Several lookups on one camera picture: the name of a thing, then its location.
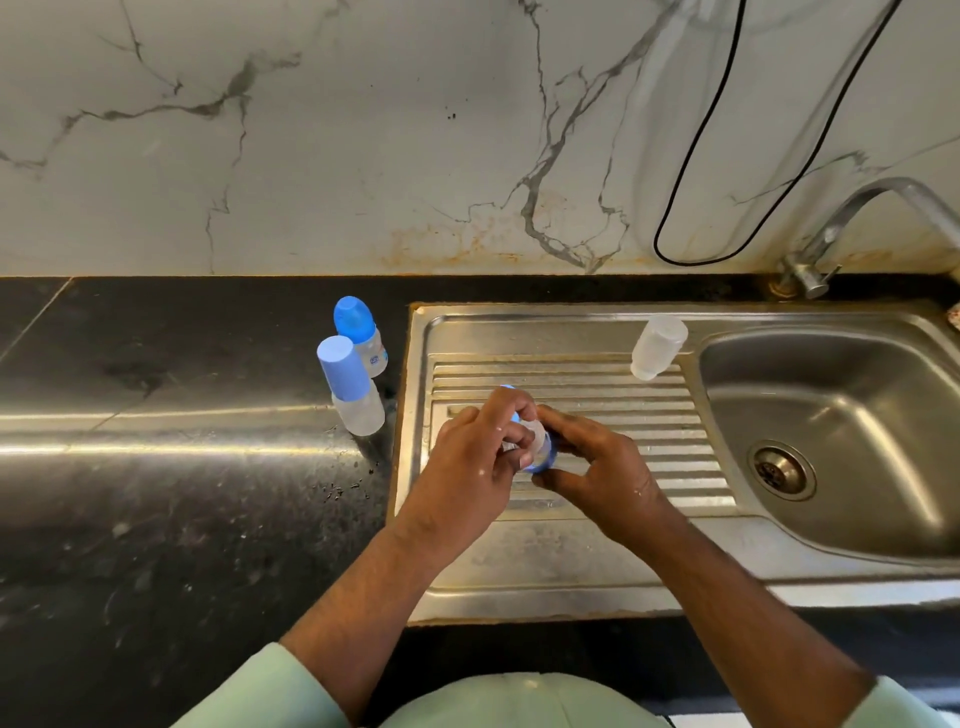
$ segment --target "person's left hand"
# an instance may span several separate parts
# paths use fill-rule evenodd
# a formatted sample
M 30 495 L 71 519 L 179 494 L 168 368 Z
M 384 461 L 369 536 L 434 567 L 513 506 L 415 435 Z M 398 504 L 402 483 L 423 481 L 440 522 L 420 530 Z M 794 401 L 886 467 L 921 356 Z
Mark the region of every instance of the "person's left hand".
M 527 450 L 537 418 L 533 399 L 520 389 L 497 387 L 482 409 L 467 407 L 444 423 L 430 459 L 394 521 L 406 538 L 426 545 L 445 568 L 503 513 L 514 474 L 533 462 Z M 518 445 L 500 450 L 504 440 Z

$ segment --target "plastic bottle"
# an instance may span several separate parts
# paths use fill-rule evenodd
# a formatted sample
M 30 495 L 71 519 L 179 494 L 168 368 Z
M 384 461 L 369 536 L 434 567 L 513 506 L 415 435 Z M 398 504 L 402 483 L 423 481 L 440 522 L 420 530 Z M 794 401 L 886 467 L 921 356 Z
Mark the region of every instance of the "plastic bottle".
M 514 389 L 511 384 L 503 384 L 501 386 Z M 530 446 L 530 451 L 534 453 L 534 461 L 524 468 L 523 471 L 525 473 L 542 473 L 552 468 L 554 461 L 557 459 L 557 446 L 554 445 L 553 439 L 550 437 L 550 433 L 546 431 L 543 423 L 540 420 L 521 420 L 516 412 L 510 419 L 515 423 L 520 423 L 534 433 L 534 443 Z M 503 442 L 500 445 L 500 449 L 504 452 L 516 449 L 516 444 Z
M 686 341 L 686 324 L 677 316 L 657 313 L 650 317 L 634 346 L 630 371 L 650 381 L 663 372 Z
M 370 309 L 356 296 L 344 296 L 333 307 L 333 324 L 337 333 L 353 342 L 370 376 L 383 374 L 387 368 L 387 350 L 380 340 L 380 329 L 373 322 Z
M 383 426 L 386 415 L 353 342 L 346 336 L 330 336 L 317 347 L 317 358 L 344 425 L 354 435 L 373 435 Z

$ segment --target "plastic cup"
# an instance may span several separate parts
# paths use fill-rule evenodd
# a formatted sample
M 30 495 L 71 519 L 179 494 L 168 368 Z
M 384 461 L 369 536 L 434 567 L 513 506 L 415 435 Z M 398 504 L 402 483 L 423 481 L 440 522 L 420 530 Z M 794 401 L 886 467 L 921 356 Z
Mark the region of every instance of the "plastic cup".
M 630 371 L 637 379 L 649 381 L 673 361 L 689 331 L 677 316 L 654 314 L 636 340 Z

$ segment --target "light green shirt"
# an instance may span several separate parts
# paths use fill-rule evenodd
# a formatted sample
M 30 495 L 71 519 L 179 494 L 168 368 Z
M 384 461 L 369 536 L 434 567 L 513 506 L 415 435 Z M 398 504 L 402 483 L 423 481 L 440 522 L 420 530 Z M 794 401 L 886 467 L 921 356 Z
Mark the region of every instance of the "light green shirt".
M 663 728 L 619 692 L 560 673 L 460 680 L 403 706 L 384 728 Z M 297 658 L 268 644 L 175 728 L 349 728 L 343 712 Z M 844 728 L 948 728 L 936 711 L 881 677 Z

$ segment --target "person's right hand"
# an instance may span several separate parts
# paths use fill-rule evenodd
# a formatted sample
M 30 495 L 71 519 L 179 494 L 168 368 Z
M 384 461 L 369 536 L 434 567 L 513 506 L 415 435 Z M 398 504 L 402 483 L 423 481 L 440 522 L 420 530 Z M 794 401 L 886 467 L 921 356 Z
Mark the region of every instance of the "person's right hand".
M 594 420 L 537 406 L 540 421 L 561 436 L 558 447 L 589 462 L 586 475 L 548 470 L 534 483 L 557 493 L 600 526 L 604 535 L 635 548 L 648 524 L 672 510 L 633 440 Z

